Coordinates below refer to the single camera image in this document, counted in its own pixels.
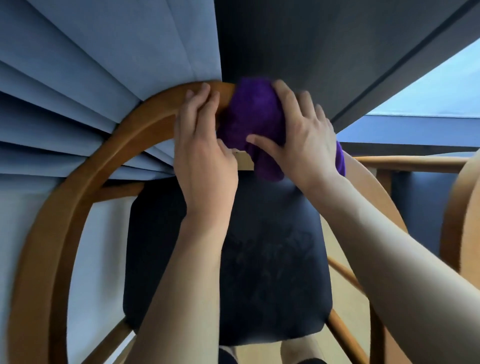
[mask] bare skin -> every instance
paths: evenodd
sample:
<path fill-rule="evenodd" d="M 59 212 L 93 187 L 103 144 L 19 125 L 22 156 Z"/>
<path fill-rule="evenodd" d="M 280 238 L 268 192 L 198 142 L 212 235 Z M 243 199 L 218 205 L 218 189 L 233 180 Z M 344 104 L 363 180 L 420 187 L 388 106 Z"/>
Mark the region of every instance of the bare skin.
<path fill-rule="evenodd" d="M 249 135 L 327 220 L 375 310 L 414 363 L 477 363 L 480 292 L 404 233 L 335 169 L 336 137 L 308 92 L 282 81 L 287 141 Z M 238 185 L 215 137 L 218 95 L 187 93 L 175 128 L 175 172 L 187 216 L 127 364 L 215 364 L 220 254 Z"/>

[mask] person's right forearm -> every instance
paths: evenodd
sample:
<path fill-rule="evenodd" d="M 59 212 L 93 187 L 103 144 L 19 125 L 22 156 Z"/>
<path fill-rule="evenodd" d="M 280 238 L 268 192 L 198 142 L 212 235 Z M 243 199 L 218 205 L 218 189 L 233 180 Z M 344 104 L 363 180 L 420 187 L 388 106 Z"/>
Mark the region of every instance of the person's right forearm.
<path fill-rule="evenodd" d="M 413 363 L 478 363 L 480 291 L 370 204 L 345 178 L 305 191 L 377 314 Z"/>

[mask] beige floor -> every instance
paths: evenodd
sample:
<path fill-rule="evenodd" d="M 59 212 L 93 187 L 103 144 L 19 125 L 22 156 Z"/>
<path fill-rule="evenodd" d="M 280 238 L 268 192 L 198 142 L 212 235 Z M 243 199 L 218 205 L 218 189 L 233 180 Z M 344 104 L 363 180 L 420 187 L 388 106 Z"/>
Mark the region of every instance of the beige floor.
<path fill-rule="evenodd" d="M 322 227 L 328 255 L 349 267 L 342 249 L 324 219 L 322 219 Z M 333 307 L 365 352 L 369 354 L 370 309 L 368 300 L 332 269 L 330 269 L 330 276 Z M 350 360 L 327 327 L 324 327 L 315 336 L 328 364 L 350 364 Z M 240 364 L 281 364 L 279 342 L 240 346 L 237 348 L 237 355 Z"/>

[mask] white wall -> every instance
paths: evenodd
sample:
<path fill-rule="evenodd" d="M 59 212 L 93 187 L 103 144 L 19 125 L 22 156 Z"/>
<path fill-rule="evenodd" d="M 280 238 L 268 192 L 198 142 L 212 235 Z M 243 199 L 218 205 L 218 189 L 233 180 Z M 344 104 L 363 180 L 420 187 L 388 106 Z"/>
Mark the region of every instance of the white wall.
<path fill-rule="evenodd" d="M 6 329 L 17 260 L 37 211 L 56 183 L 32 190 L 19 184 L 5 186 L 0 179 L 0 364 L 7 363 Z M 133 200 L 128 197 L 94 204 L 88 216 L 70 288 L 70 364 L 81 363 L 124 317 L 125 253 Z"/>

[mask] purple cloth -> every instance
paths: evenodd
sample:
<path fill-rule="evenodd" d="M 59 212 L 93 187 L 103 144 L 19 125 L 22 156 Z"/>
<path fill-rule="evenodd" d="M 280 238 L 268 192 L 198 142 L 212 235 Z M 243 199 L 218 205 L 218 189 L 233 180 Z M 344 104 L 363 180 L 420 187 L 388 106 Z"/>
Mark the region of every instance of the purple cloth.
<path fill-rule="evenodd" d="M 237 84 L 228 107 L 220 115 L 217 137 L 228 148 L 246 151 L 255 164 L 255 174 L 268 181 L 284 178 L 279 165 L 266 152 L 246 141 L 249 134 L 263 135 L 278 145 L 285 144 L 285 115 L 282 104 L 270 81 L 264 78 L 243 78 Z M 345 176 L 342 147 L 337 142 L 335 165 Z"/>

